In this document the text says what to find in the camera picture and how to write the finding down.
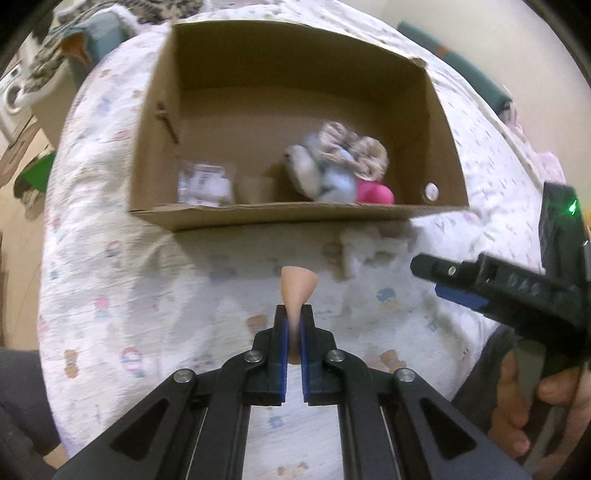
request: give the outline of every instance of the pink object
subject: pink object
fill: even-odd
[[[386,185],[376,181],[359,180],[355,202],[393,205],[394,194]]]

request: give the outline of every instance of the cardboard box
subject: cardboard box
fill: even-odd
[[[176,24],[145,96],[129,209],[179,231],[316,220],[407,219],[468,206],[452,133],[421,60],[347,35],[283,22]],[[396,205],[314,203],[288,178],[283,153],[327,120],[377,138]],[[222,165],[271,203],[177,203],[182,161]],[[439,197],[429,201],[433,183]]]

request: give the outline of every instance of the green object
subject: green object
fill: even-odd
[[[41,193],[47,192],[49,174],[55,158],[55,152],[38,156],[23,169],[18,177],[25,180],[33,189]]]
[[[405,37],[410,38],[413,42],[435,54],[462,75],[497,115],[509,108],[512,101],[511,97],[504,90],[497,87],[483,71],[476,68],[464,57],[442,45],[439,40],[436,40],[428,33],[405,21],[398,24],[397,30]]]
[[[573,203],[570,204],[569,212],[571,215],[574,215],[574,213],[576,211],[577,211],[577,201],[575,200]]]

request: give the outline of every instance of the cartoon print fabric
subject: cartoon print fabric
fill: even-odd
[[[393,28],[332,0],[286,0],[202,14],[301,22],[424,60],[456,140],[471,209],[408,223],[375,223],[399,254],[342,272],[341,233],[360,224],[308,223],[172,234],[126,211],[143,91],[167,26],[132,38],[87,78],[66,122],[46,199],[38,335],[48,397],[73,455],[176,369],[204,372],[252,345],[273,323],[278,273],[320,276],[316,323],[370,366],[416,370],[447,398],[495,328],[438,299],[410,260],[489,251],[533,268],[541,195],[505,127],[456,72]],[[300,369],[288,403],[253,408],[245,479],[343,478],[336,408],[305,407]]]

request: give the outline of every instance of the blue gripper pad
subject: blue gripper pad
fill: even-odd
[[[301,390],[304,402],[310,401],[310,368],[308,358],[308,344],[306,339],[306,322],[300,317],[300,361],[301,361]]]
[[[453,303],[463,305],[469,309],[475,310],[476,312],[479,312],[489,303],[487,299],[484,299],[475,293],[456,290],[455,288],[450,288],[439,283],[435,285],[435,294],[441,299],[446,299],[452,301]]]
[[[287,313],[283,317],[283,329],[281,335],[281,403],[285,402],[287,393],[287,349],[289,343],[289,324]]]

